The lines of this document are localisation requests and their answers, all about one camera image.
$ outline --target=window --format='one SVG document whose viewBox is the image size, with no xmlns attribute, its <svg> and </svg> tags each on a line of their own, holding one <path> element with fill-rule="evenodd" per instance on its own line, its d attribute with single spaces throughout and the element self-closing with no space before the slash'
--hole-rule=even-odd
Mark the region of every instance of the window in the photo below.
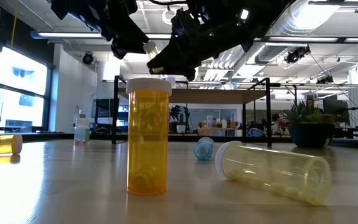
<svg viewBox="0 0 358 224">
<path fill-rule="evenodd" d="M 0 89 L 0 127 L 42 126 L 44 99 Z"/>
<path fill-rule="evenodd" d="M 48 69 L 9 48 L 0 53 L 0 84 L 45 94 Z"/>
<path fill-rule="evenodd" d="M 0 130 L 42 127 L 48 68 L 9 48 L 0 52 Z"/>
</svg>

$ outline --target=cable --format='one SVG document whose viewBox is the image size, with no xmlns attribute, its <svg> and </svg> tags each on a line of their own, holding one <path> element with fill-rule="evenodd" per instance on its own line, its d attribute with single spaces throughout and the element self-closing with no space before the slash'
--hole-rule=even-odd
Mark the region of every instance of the cable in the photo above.
<svg viewBox="0 0 358 224">
<path fill-rule="evenodd" d="M 151 3 L 158 4 L 160 6 L 172 6 L 174 4 L 187 4 L 186 1 L 172 1 L 172 2 L 159 2 L 156 0 L 149 0 Z"/>
<path fill-rule="evenodd" d="M 313 55 L 311 54 L 311 53 L 309 53 L 310 54 L 310 56 L 311 56 L 311 58 L 313 58 L 313 60 L 316 62 L 316 64 L 318 65 L 318 67 L 321 69 L 321 71 L 323 71 L 323 73 L 326 75 L 326 76 L 329 76 L 328 74 L 327 74 L 327 72 L 321 67 L 321 65 L 317 62 L 317 60 L 313 57 Z M 353 105 L 356 105 L 357 106 L 357 104 L 355 104 L 353 101 L 352 101 L 352 99 L 350 99 L 349 98 L 349 96 L 348 95 L 346 95 L 346 93 L 335 83 L 335 82 L 333 82 L 334 83 L 334 85 L 336 86 L 336 88 L 338 88 L 338 90 L 340 90 L 342 93 L 343 93 L 343 95 L 345 95 L 348 99 L 349 99 L 349 101 L 351 102 L 351 103 L 353 103 Z"/>
<path fill-rule="evenodd" d="M 13 20 L 13 30 L 12 30 L 12 38 L 11 38 L 11 49 L 13 49 L 13 41 L 15 39 L 15 33 L 16 33 L 16 21 L 17 21 L 17 12 L 19 10 L 19 0 L 16 0 L 16 6 L 15 6 L 15 18 Z"/>
</svg>

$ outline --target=person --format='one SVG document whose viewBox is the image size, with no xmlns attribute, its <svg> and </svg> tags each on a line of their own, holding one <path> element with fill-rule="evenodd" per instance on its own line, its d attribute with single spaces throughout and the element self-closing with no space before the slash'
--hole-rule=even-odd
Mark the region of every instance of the person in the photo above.
<svg viewBox="0 0 358 224">
<path fill-rule="evenodd" d="M 279 133 L 279 121 L 280 120 L 280 115 L 279 114 L 273 114 L 272 116 L 272 134 L 276 134 Z"/>
</svg>

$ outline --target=pill bottle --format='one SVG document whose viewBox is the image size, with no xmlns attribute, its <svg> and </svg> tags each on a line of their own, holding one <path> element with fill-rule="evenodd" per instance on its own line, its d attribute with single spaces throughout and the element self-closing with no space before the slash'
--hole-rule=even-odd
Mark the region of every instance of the pill bottle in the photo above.
<svg viewBox="0 0 358 224">
<path fill-rule="evenodd" d="M 20 154 L 22 145 L 23 138 L 20 134 L 0 136 L 0 154 Z"/>
<path fill-rule="evenodd" d="M 331 190 L 325 159 L 227 142 L 216 153 L 215 166 L 225 178 L 321 205 Z"/>
<path fill-rule="evenodd" d="M 127 82 L 129 94 L 127 191 L 154 195 L 167 188 L 171 84 L 156 78 Z"/>
</svg>

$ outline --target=plant pot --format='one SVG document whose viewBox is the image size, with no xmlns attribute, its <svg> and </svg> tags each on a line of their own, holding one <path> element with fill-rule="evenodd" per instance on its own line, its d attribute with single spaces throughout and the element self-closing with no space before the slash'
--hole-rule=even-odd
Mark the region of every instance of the plant pot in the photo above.
<svg viewBox="0 0 358 224">
<path fill-rule="evenodd" d="M 333 140 L 335 124 L 290 124 L 292 142 L 298 147 L 325 148 Z"/>
</svg>

